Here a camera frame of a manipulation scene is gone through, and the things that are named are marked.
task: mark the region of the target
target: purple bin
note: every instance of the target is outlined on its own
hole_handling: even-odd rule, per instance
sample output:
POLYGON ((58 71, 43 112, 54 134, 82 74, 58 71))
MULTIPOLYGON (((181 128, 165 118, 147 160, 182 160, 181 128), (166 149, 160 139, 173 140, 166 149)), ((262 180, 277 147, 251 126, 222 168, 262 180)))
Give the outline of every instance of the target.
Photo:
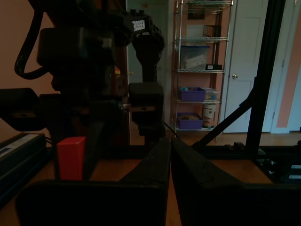
POLYGON ((178 113, 177 118, 179 129, 202 129, 203 127, 203 119, 196 113, 178 113), (200 120, 181 120, 178 118, 181 114, 196 115, 200 120))
POLYGON ((206 91, 200 87, 187 87, 188 89, 193 88, 193 90, 180 90, 180 100, 181 101, 199 101, 205 100, 206 91))

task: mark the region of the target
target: table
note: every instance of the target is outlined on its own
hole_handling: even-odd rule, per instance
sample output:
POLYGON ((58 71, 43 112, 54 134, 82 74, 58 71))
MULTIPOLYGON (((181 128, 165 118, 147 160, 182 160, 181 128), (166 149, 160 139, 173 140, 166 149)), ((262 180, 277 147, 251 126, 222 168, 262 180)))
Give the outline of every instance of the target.
MULTIPOLYGON (((101 160, 98 163, 91 180, 119 181, 128 172, 135 168, 139 162, 140 160, 101 160)), ((212 163, 243 182, 271 183, 271 181, 250 160, 212 160, 212 163)), ((35 181, 51 180, 53 178, 54 165, 50 162, 40 172, 38 172, 29 184, 35 181)), ((0 225, 20 225, 15 211, 15 198, 0 211, 0 225)), ((170 177, 168 191, 166 226, 181 226, 172 177, 170 177)))

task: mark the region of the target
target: wall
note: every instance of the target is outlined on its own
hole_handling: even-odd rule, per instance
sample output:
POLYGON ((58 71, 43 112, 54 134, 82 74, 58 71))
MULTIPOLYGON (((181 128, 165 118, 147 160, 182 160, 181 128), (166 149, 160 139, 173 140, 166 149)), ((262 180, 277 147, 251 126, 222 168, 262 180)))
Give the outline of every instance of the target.
MULTIPOLYGON (((174 1, 174 11, 176 7, 176 0, 174 1)), ((179 15, 178 15, 178 22, 177 22, 177 32, 179 37, 179 30, 180 30, 180 7, 181 5, 179 4, 179 15)), ((216 16, 215 15, 210 15, 210 14, 205 14, 205 19, 204 20, 188 20, 188 14, 184 13, 183 14, 183 22, 182 22, 182 36, 186 36, 186 25, 215 25, 216 23, 216 16)), ((221 18, 221 25, 222 25, 222 37, 227 37, 228 36, 228 26, 229 26, 229 20, 230 20, 230 7, 227 7, 223 13, 222 13, 222 18, 221 18)), ((212 63, 212 58, 213 58, 213 52, 214 52, 214 45, 213 44, 206 44, 210 46, 210 50, 208 51, 207 55, 207 63, 210 64, 212 63)), ((219 50, 217 50, 218 53, 218 64, 223 65, 224 67, 224 62, 225 62, 225 51, 226 51, 226 42, 222 41, 220 42, 219 45, 219 50)), ((178 57, 175 56, 175 62, 173 64, 173 68, 177 67, 177 61, 178 57)), ((216 90, 219 91, 219 98, 221 98, 221 91, 222 91, 222 74, 214 74, 213 80, 210 80, 210 74, 209 73, 181 73, 180 79, 179 79, 179 86, 197 86, 197 87, 210 87, 212 86, 216 90)), ((174 77, 174 92, 176 90, 176 74, 174 77)), ((175 103, 172 106, 173 111, 175 112, 175 103)), ((193 112, 193 113, 198 113, 199 115, 202 115, 202 104, 189 104, 189 103, 181 103, 178 104, 178 112, 193 112)), ((218 114, 220 110, 220 105, 217 104, 216 108, 216 113, 215 113, 215 118, 214 118, 214 124, 218 124, 218 114)))
POLYGON ((298 79, 299 68, 301 64, 301 12, 299 12, 293 48, 291 52, 289 67, 287 70, 285 88, 283 91, 281 107, 277 122, 278 128, 286 128, 293 103, 293 95, 298 79))
MULTIPOLYGON (((51 86, 52 76, 48 73, 35 80, 25 80, 14 72, 14 65, 19 51, 26 38, 33 17, 33 9, 27 0, 1 0, 0 1, 0 89, 32 88, 37 95, 53 93, 51 86)), ((44 15, 42 28, 52 27, 49 18, 44 15)), ((38 43, 26 65, 26 72, 39 67, 36 63, 38 43)), ((0 119, 0 142, 20 133, 12 129, 0 119)))

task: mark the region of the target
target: red block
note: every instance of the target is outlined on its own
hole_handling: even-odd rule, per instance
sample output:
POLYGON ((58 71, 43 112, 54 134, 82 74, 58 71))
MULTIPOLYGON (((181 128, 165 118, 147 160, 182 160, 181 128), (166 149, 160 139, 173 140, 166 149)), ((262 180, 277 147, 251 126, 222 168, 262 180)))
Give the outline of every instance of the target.
POLYGON ((68 137, 57 144, 57 155, 62 180, 82 180, 85 137, 68 137))

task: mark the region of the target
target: cord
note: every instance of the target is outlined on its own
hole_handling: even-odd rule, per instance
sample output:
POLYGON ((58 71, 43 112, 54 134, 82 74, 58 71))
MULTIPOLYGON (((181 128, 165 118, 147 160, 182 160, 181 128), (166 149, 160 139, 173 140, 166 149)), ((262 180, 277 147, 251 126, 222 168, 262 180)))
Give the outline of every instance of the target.
POLYGON ((48 69, 43 66, 33 72, 25 73, 25 66, 40 32, 42 19, 43 12, 34 11, 32 24, 15 63, 16 74, 27 80, 37 79, 48 72, 48 69))
POLYGON ((175 131, 174 131, 174 130, 166 123, 166 122, 163 121, 163 123, 164 123, 164 125, 166 125, 167 128, 169 128, 170 131, 172 131, 172 133, 173 133, 177 138, 179 138, 179 136, 177 135, 177 133, 176 133, 176 132, 175 132, 175 131))
POLYGON ((51 145, 52 145, 52 140, 51 140, 50 138, 48 138, 48 137, 45 137, 45 140, 46 140, 46 142, 47 142, 47 143, 49 143, 49 144, 51 144, 51 145))

